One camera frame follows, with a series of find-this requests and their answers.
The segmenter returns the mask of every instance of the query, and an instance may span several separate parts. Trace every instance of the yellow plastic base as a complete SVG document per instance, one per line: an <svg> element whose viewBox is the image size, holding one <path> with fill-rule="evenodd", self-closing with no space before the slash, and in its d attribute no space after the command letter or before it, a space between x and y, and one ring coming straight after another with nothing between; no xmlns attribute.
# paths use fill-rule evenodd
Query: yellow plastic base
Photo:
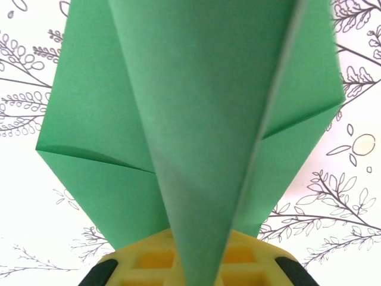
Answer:
<svg viewBox="0 0 381 286"><path fill-rule="evenodd" d="M232 231L214 286L293 286L275 261L288 252ZM103 257L118 266L106 286L186 286L170 229Z"/></svg>

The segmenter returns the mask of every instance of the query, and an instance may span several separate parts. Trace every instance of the branch drawing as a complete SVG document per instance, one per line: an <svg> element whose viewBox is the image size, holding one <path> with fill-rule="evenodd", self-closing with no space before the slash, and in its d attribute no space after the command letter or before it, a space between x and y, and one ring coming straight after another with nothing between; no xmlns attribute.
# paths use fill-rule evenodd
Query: branch drawing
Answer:
<svg viewBox="0 0 381 286"><path fill-rule="evenodd" d="M64 34L60 31L48 30L49 38L55 43L61 44ZM60 55L60 48L33 47L33 52L38 57L57 63ZM8 34L2 34L0 38L0 73L6 72L8 68L15 69L27 75L31 81L22 81L0 77L0 80L17 82L24 85L38 88L51 89L52 86L38 79L32 70L42 70L45 68L43 62L38 61L32 54L27 54L26 48L19 45L16 40L10 40ZM41 128L42 119L45 115L50 91L48 92L25 92L0 97L0 135L19 136L34 134Z"/></svg>
<svg viewBox="0 0 381 286"><path fill-rule="evenodd" d="M33 46L33 52L35 55L46 58L53 63L58 63L60 57L61 49L47 48L41 46Z"/></svg>
<svg viewBox="0 0 381 286"><path fill-rule="evenodd" d="M83 230L81 235L84 239L74 240L76 245L71 247L72 250L81 251L79 258L82 262L94 257L97 253L101 253L103 256L114 251L97 228L91 226L90 228L83 228Z"/></svg>
<svg viewBox="0 0 381 286"><path fill-rule="evenodd" d="M37 61L36 57L32 54L27 54L25 46L20 45L17 40L11 40L6 33L0 34L0 72L5 72L7 68L16 69L28 76L31 82L20 82L26 85L34 85L44 88L52 88L51 85L43 82L33 75L32 71L39 71L45 68L41 61ZM0 77L0 80L14 81Z"/></svg>
<svg viewBox="0 0 381 286"><path fill-rule="evenodd" d="M64 34L58 30L53 32L52 29L49 29L48 34L49 34L49 38L52 39L56 43L62 43L62 41L64 39Z"/></svg>
<svg viewBox="0 0 381 286"><path fill-rule="evenodd" d="M366 55L360 54L359 52L356 52L346 46L336 44L338 50L337 53L340 52L350 52L351 54L354 54L370 63L373 63L379 67L381 67L381 63L377 62L376 60L367 57ZM365 91L369 90L370 88L374 87L377 83L381 81L381 79L374 80L373 77L367 72L367 70L364 67L360 67L359 71L355 71L353 66L348 66L346 69L346 76L341 73L342 83L343 83L343 89L344 93L346 95L346 101L341 105L338 113L336 114L336 121L340 121L342 118L342 109L347 106L348 104L352 103L354 100L359 98L362 94L365 93ZM332 127L332 122L328 125L326 128L326 131L329 131Z"/></svg>
<svg viewBox="0 0 381 286"><path fill-rule="evenodd" d="M0 135L34 134L41 129L50 92L7 95L0 100Z"/></svg>
<svg viewBox="0 0 381 286"><path fill-rule="evenodd" d="M333 28L336 33L346 33L351 29L362 29L371 17L373 10L381 11L381 4L375 5L367 0L362 0L362 7L355 0L340 0L331 2L334 10L332 18Z"/></svg>
<svg viewBox="0 0 381 286"><path fill-rule="evenodd" d="M354 134L354 128L352 124L348 124L346 131L350 137ZM342 152L349 151L349 161L353 166L357 167L356 156L366 156L370 154L376 146L376 138L372 134L362 134L353 140L350 144L340 145L333 150L329 151L326 155L332 156Z"/></svg>
<svg viewBox="0 0 381 286"><path fill-rule="evenodd" d="M373 243L381 242L381 227L368 223L363 215L376 202L376 198L369 198L369 191L364 188L358 197L355 198L354 187L357 177L347 178L345 173L340 177L324 173L323 170L313 172L311 184L307 188L311 194L302 197L291 209L291 203L283 207L278 205L270 213L268 219L262 224L259 239L263 241L288 239L291 235L305 233L309 236L315 229L329 228L341 223L342 226L351 227L351 233L344 238L338 239L330 237L324 239L324 244L318 249L308 248L309 256L303 263L306 268L313 261L322 262L328 258L328 254L337 249L347 249L349 246L358 244L361 249L367 244L370 249ZM303 206L310 204L320 204L328 206L331 210L329 215L309 213ZM269 221L282 220L281 223L273 227Z"/></svg>
<svg viewBox="0 0 381 286"><path fill-rule="evenodd" d="M76 204L75 199L70 195L69 191L65 189L63 192L60 192L57 189L53 189L60 198L55 202L55 204L61 204L63 201L66 201L70 207L75 210L79 210L79 207Z"/></svg>
<svg viewBox="0 0 381 286"><path fill-rule="evenodd" d="M27 270L53 270L53 271L75 271L78 269L72 269L72 268L62 268L59 267L50 260L42 261L41 259L38 259L36 256L32 256L27 252L27 250L24 247L20 247L19 245L15 245L13 249L17 252L20 252L19 259L24 259L29 261L29 265L25 266L1 266L0 268L0 278L6 278L10 276L11 274L27 271Z"/></svg>

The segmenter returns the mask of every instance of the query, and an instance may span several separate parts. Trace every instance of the folded paper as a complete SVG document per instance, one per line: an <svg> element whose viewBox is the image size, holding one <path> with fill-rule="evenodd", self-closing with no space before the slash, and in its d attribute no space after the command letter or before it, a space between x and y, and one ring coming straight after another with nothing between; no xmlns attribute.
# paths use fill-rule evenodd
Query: folded paper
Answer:
<svg viewBox="0 0 381 286"><path fill-rule="evenodd" d="M37 151L115 248L170 227L212 285L342 100L324 1L72 0Z"/></svg>

